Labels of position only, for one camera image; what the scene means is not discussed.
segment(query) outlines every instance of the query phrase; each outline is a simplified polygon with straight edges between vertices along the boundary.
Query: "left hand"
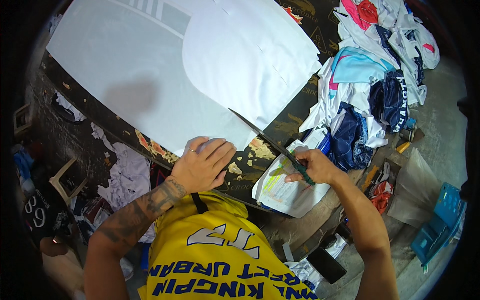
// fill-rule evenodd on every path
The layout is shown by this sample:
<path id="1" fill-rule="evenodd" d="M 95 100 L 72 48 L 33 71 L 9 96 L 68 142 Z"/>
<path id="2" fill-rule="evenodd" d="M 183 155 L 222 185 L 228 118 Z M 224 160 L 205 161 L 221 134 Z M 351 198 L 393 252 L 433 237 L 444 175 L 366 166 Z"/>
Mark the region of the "left hand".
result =
<path id="1" fill-rule="evenodd" d="M 208 137 L 195 139 L 187 153 L 180 158 L 169 176 L 185 188 L 187 194 L 204 192 L 216 188 L 223 183 L 226 171 L 222 169 L 235 155 L 237 148 L 225 139 L 216 139 L 196 153 L 197 148 L 208 141 Z"/>

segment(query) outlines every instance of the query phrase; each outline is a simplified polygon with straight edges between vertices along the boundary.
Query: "scissor blade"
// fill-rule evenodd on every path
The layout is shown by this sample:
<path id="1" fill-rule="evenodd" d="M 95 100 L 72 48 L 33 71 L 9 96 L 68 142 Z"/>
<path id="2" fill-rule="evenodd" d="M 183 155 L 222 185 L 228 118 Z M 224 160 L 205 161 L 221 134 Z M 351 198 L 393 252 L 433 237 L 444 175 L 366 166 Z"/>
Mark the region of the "scissor blade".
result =
<path id="1" fill-rule="evenodd" d="M 266 135 L 262 130 L 260 130 L 257 126 L 253 125 L 250 121 L 248 121 L 246 118 L 244 118 L 241 114 L 237 113 L 233 109 L 229 108 L 231 112 L 237 115 L 242 121 L 244 121 L 250 128 L 252 128 L 254 131 L 256 131 L 259 135 L 263 137 L 267 141 L 267 143 L 270 144 L 273 148 L 275 148 L 277 151 L 279 151 L 281 154 L 285 155 L 288 159 L 291 161 L 296 161 L 293 155 L 288 151 L 286 148 L 279 146 L 273 139 L 271 139 L 268 135 Z"/>

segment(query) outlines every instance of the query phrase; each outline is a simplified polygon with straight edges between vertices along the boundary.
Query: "black table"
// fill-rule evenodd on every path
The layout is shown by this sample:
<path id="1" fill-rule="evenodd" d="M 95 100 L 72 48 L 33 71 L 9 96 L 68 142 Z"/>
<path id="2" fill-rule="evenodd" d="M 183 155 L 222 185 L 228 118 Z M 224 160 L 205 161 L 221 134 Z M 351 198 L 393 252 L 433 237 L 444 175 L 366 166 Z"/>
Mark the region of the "black table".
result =
<path id="1" fill-rule="evenodd" d="M 338 52 L 337 43 L 340 41 L 337 34 L 338 19 L 333 15 L 334 7 L 339 4 L 338 0 L 312 2 L 307 0 L 277 0 L 277 2 L 285 8 L 291 7 L 293 14 L 303 17 L 300 26 L 319 49 L 321 63 Z M 50 79 L 56 89 L 61 91 L 68 101 L 86 115 L 90 121 L 152 161 L 168 169 L 173 167 L 172 163 L 163 159 L 162 156 L 154 156 L 150 151 L 147 151 L 140 144 L 135 134 L 135 128 L 117 117 L 115 113 L 90 95 L 47 51 L 42 58 L 40 70 Z M 309 115 L 309 108 L 317 102 L 317 85 L 318 77 L 313 75 L 264 132 L 283 146 L 289 145 L 295 139 L 301 139 L 304 133 L 299 133 L 298 127 Z M 263 209 L 251 197 L 252 187 L 273 160 L 255 156 L 249 158 L 249 152 L 255 155 L 255 152 L 247 147 L 245 151 L 237 152 L 232 159 L 232 162 L 236 162 L 237 166 L 243 171 L 242 179 L 237 180 L 237 174 L 227 172 L 225 182 L 216 188 L 216 192 L 247 205 Z M 247 165 L 249 159 L 254 160 L 252 166 Z"/>

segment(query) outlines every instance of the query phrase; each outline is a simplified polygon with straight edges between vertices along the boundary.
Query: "hand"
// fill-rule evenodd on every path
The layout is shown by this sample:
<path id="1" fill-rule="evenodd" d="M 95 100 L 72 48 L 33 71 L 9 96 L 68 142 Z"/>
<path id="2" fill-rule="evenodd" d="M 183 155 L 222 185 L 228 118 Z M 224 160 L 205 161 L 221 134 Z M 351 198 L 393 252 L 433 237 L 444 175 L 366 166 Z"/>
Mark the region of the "hand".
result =
<path id="1" fill-rule="evenodd" d="M 345 173 L 337 168 L 319 149 L 312 149 L 295 154 L 296 159 L 307 167 L 307 174 L 315 183 L 332 185 L 336 178 Z M 285 182 L 302 180 L 300 173 L 293 173 L 285 177 Z"/>
<path id="2" fill-rule="evenodd" d="M 169 176 L 177 184 L 185 188 L 187 194 L 204 192 L 216 188 L 223 183 L 227 171 L 222 169 L 235 155 L 237 148 L 225 139 L 216 139 L 196 153 L 197 148 L 208 141 L 208 137 L 195 139 L 187 153 L 180 158 Z"/>

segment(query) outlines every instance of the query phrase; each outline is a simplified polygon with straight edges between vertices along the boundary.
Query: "yellow object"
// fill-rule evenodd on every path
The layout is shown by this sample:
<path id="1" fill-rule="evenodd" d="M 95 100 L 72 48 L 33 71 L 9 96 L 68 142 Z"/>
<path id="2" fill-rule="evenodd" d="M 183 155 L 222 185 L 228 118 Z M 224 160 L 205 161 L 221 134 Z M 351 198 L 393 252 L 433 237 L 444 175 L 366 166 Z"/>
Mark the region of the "yellow object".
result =
<path id="1" fill-rule="evenodd" d="M 246 219 L 245 205 L 211 192 L 199 195 L 207 212 L 198 214 L 189 195 L 155 221 L 141 299 L 317 299 Z"/>
<path id="2" fill-rule="evenodd" d="M 396 148 L 396 150 L 397 150 L 398 153 L 403 153 L 408 147 L 410 147 L 410 142 L 406 142 L 406 143 L 401 144 L 400 146 L 398 146 Z"/>

